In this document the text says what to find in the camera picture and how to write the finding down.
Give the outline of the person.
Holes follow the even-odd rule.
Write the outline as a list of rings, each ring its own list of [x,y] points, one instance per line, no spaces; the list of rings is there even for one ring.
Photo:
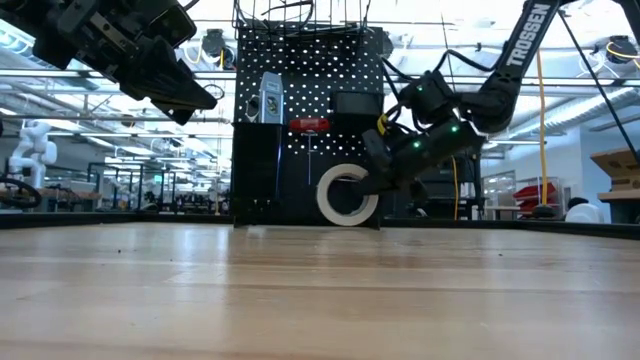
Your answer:
[[[596,205],[582,197],[573,197],[568,201],[564,217],[565,222],[601,224],[605,222],[604,213]]]

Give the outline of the black aluminium table frame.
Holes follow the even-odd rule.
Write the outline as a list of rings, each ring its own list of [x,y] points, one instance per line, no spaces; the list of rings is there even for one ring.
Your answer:
[[[19,213],[0,214],[0,230],[38,227],[60,227],[76,225],[98,225],[119,223],[185,223],[265,226],[319,226],[328,227],[326,220],[272,219],[238,220],[231,216],[213,216],[202,214],[156,214],[143,212],[62,212],[62,213]],[[432,220],[419,218],[379,218],[369,220],[365,228],[438,228],[438,229],[481,229],[481,230],[521,230],[549,232],[570,235],[585,235],[605,238],[618,238],[640,241],[640,225],[633,224],[588,224],[562,221],[487,221],[487,220]]]

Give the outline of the red T-handle hex key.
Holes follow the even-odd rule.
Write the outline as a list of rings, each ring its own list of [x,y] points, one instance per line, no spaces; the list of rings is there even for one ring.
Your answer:
[[[327,118],[297,118],[289,121],[289,133],[299,134],[307,131],[317,132],[319,134],[326,133],[330,129],[330,121]],[[307,184],[312,183],[312,154],[314,152],[307,151]]]

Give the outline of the black background cabinet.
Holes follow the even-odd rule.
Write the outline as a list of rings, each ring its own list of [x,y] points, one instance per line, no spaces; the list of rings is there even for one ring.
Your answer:
[[[484,210],[478,154],[455,155],[424,173],[420,180],[428,189],[428,199],[413,202],[416,217],[471,220]]]

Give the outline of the brown cardboard box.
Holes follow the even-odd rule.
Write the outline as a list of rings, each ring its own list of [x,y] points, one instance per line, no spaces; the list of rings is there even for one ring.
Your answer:
[[[631,150],[609,150],[590,158],[610,178],[610,190],[598,194],[600,201],[640,200],[640,163]]]

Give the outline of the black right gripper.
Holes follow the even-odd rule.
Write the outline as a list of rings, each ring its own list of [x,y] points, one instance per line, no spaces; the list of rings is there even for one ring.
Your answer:
[[[379,195],[408,185],[412,202],[428,199],[428,189],[416,179],[427,169],[439,165],[458,151],[479,149],[484,137],[467,121],[449,120],[425,133],[405,135],[395,146],[388,145],[377,130],[362,134],[372,171],[351,185],[358,196]]]

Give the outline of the black metal pegboard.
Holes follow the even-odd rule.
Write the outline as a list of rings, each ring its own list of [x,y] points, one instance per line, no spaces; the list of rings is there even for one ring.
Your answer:
[[[277,40],[251,30],[239,32],[238,70],[234,125],[247,122],[246,101],[259,95],[265,72],[281,76],[284,89],[284,123],[279,169],[278,196],[275,199],[239,199],[232,193],[231,213],[238,220],[313,219],[326,220],[316,203],[316,187],[331,167],[352,163],[370,171],[372,166],[361,133],[322,133],[318,149],[312,154],[312,183],[307,184],[307,151],[299,134],[289,133],[289,121],[297,118],[327,118],[330,96],[336,91],[384,94],[379,57],[386,38],[380,28],[352,37],[310,37]],[[340,177],[329,188],[329,201],[335,210],[348,214],[363,201],[356,197],[353,179]]]

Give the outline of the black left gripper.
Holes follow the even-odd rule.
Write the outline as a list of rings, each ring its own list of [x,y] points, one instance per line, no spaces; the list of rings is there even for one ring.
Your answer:
[[[57,0],[57,67],[76,59],[178,125],[217,100],[163,39],[163,0]]]

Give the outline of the grey torpedo level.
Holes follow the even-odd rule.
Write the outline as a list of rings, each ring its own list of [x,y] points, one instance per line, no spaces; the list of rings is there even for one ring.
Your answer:
[[[262,76],[259,91],[259,117],[262,123],[284,123],[284,89],[280,75],[265,72]]]

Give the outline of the short black pegboard bin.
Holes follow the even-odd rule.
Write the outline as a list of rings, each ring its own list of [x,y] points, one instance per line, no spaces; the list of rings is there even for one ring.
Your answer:
[[[376,126],[383,112],[384,95],[376,92],[336,91],[330,96],[330,129],[361,133]]]

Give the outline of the tall black pegboard bin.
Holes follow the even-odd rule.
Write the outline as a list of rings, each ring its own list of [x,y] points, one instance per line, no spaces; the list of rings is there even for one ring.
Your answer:
[[[234,125],[232,193],[239,199],[278,196],[283,126],[239,122]]]

